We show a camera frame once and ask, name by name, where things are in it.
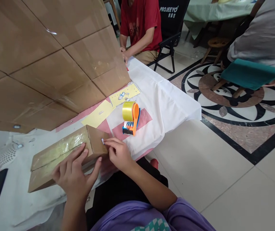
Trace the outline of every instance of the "hand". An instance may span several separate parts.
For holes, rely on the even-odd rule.
[[[104,140],[104,144],[109,145],[108,154],[111,162],[123,173],[132,169],[136,163],[132,160],[127,145],[116,137]]]
[[[52,172],[52,178],[67,194],[67,200],[85,202],[98,178],[102,157],[96,161],[92,173],[84,175],[82,162],[88,156],[85,143],[76,147],[66,159],[60,162]]]
[[[123,51],[122,52],[122,57],[124,58],[124,62],[125,62],[125,65],[127,66],[128,65],[128,51]]]

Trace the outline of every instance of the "teal cushion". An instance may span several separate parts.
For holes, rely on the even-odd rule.
[[[221,78],[240,87],[257,90],[275,80],[275,67],[236,59],[222,72]]]

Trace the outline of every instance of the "paper scrap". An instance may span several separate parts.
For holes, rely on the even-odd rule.
[[[118,105],[128,101],[128,100],[126,100],[126,98],[123,98],[123,96],[125,95],[123,93],[125,93],[128,96],[126,98],[131,99],[134,96],[139,95],[141,92],[134,83],[131,84],[131,85],[128,85],[127,87],[121,89],[120,91],[117,91],[116,93],[114,93],[113,95],[111,95],[109,97],[109,99],[111,100],[113,108],[115,108]]]
[[[84,126],[89,125],[97,128],[111,113],[114,111],[112,104],[104,100],[92,113],[90,113],[83,121]]]

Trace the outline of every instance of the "khaki shorts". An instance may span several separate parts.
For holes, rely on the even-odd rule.
[[[141,61],[143,64],[147,65],[158,58],[159,52],[157,51],[142,51],[133,55],[136,59]]]

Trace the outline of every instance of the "red t-shirt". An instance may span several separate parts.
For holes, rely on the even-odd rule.
[[[122,1],[120,33],[130,36],[131,46],[152,27],[155,28],[152,43],[142,51],[158,50],[162,42],[159,0],[134,0],[132,6],[128,5],[128,0]]]

